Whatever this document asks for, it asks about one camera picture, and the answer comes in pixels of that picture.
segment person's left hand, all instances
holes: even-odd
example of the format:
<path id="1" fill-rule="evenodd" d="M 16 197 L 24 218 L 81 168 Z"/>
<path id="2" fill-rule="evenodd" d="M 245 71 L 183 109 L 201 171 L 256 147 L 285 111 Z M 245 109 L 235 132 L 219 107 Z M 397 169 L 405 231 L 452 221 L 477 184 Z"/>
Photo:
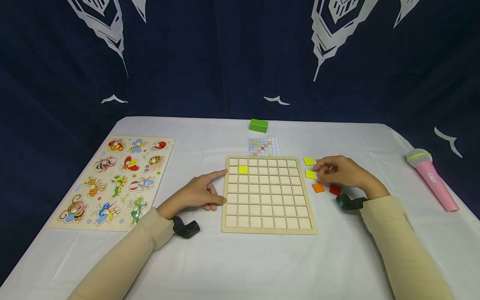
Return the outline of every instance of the person's left hand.
<path id="1" fill-rule="evenodd" d="M 166 199 L 158 208 L 158 213 L 167 220 L 171 220 L 180 210 L 191 206 L 202 206 L 204 210 L 216 211 L 217 205 L 227 202 L 225 197 L 218 195 L 211 183 L 214 179 L 224 176 L 227 170 L 204 174 L 190 180 L 170 198 Z"/>

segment dark blue curtain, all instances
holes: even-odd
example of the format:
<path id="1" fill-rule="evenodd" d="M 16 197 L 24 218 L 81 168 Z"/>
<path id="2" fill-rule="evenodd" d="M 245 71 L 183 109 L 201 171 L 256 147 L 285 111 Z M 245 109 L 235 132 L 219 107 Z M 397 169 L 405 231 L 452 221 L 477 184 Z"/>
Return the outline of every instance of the dark blue curtain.
<path id="1" fill-rule="evenodd" d="M 102 16 L 88 0 L 0 3 L 0 280 L 128 115 L 385 123 L 431 151 L 480 214 L 480 3 L 421 0 L 394 27 L 401 1 L 378 0 L 313 81 L 312 10 L 331 1 L 148 0 L 139 12 L 119 0 L 123 59 L 73 9 L 111 23 L 113 0 Z M 127 103 L 101 104 L 112 94 Z M 264 99 L 277 96 L 290 105 Z M 463 158 L 434 127 L 457 137 Z"/>

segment orange square tile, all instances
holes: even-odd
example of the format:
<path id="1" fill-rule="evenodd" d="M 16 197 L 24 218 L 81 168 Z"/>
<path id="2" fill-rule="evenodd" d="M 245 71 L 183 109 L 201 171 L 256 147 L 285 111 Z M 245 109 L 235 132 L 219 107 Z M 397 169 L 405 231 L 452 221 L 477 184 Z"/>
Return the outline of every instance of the orange square tile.
<path id="1" fill-rule="evenodd" d="M 314 184 L 312 184 L 312 187 L 313 187 L 313 189 L 315 190 L 315 193 L 319 193 L 319 192 L 324 192 L 324 191 L 325 191 L 324 186 L 321 185 L 320 183 L 314 183 Z"/>

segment pink toy microphone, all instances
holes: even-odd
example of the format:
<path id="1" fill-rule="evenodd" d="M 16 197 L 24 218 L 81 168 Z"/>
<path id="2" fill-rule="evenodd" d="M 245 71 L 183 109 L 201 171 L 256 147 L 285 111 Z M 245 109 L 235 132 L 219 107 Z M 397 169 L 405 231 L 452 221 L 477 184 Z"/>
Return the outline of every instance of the pink toy microphone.
<path id="1" fill-rule="evenodd" d="M 435 170 L 432 161 L 432 155 L 423 149 L 413 149 L 407 153 L 407 162 L 417 169 L 444 209 L 447 212 L 459 210 L 460 208 Z"/>

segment hand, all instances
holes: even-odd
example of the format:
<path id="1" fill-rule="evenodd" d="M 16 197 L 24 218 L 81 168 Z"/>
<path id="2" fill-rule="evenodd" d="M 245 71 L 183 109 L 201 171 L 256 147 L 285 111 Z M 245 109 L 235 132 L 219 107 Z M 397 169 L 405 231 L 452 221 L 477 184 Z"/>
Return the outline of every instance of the hand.
<path id="1" fill-rule="evenodd" d="M 219 196 L 211 183 L 222 177 L 227 170 L 204 174 L 190 180 L 170 198 L 166 199 L 158 208 L 158 213 L 167 220 L 171 220 L 180 210 L 191 206 L 202 206 L 204 210 L 216 211 L 217 205 L 227 202 L 225 197 Z"/>
<path id="2" fill-rule="evenodd" d="M 313 170 L 318 171 L 318 182 L 333 182 L 358 187 L 365 192 L 368 199 L 390 194 L 374 175 L 357 165 L 351 158 L 343 155 L 317 159 Z"/>

